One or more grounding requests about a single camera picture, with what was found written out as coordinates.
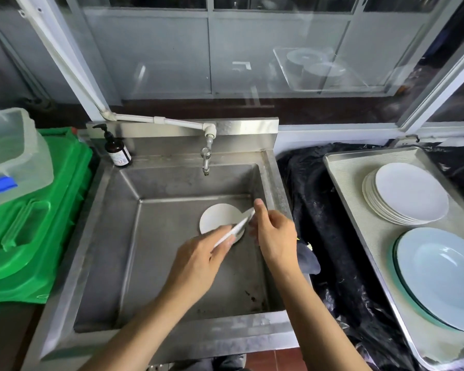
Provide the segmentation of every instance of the person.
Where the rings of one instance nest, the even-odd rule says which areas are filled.
[[[294,223],[279,211],[268,211],[261,199],[251,233],[270,269],[309,371],[371,370],[304,278],[297,263]],[[124,326],[80,371],[143,371],[184,314],[211,287],[234,242],[230,236],[213,249],[229,226],[184,243],[161,293]]]

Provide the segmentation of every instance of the stack of plates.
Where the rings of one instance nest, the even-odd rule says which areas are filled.
[[[430,322],[464,331],[464,239],[421,227],[404,233],[390,256],[397,284]]]
[[[411,164],[390,163],[368,174],[363,195],[375,213],[398,225],[422,225],[444,217],[448,194],[428,172]]]

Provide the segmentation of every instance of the person's left hand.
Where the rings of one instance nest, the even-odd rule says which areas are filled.
[[[161,295],[177,296],[187,308],[194,305],[211,287],[218,268],[234,243],[231,235],[213,248],[220,238],[232,229],[223,225],[200,237],[191,238],[177,251]]]

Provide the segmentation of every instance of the white label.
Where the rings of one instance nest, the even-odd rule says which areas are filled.
[[[127,156],[130,159],[129,151],[127,150],[127,148],[125,146],[124,146],[124,151],[125,151],[125,153],[127,154]],[[110,157],[112,158],[113,163],[118,167],[121,167],[121,166],[123,166],[125,164],[128,164],[129,161],[130,161],[125,156],[124,151],[119,151],[119,152],[115,152],[115,153],[110,153],[110,152],[108,153],[110,155]]]

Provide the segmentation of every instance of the sink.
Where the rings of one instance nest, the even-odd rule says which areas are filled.
[[[77,333],[126,324],[161,290],[179,246],[199,235],[199,219],[217,203],[241,212],[265,200],[257,164],[114,168],[94,227],[93,263],[74,323]],[[281,311],[284,306],[254,239],[232,247],[205,296],[182,319]]]
[[[102,157],[22,371],[79,369],[159,293],[176,250],[199,235],[211,205],[245,211],[261,198],[291,216],[272,151],[278,119],[217,122],[209,176],[199,130],[107,124],[125,138],[132,165],[117,168]],[[98,150],[100,137],[92,139]],[[151,364],[296,346],[260,249],[245,232]]]

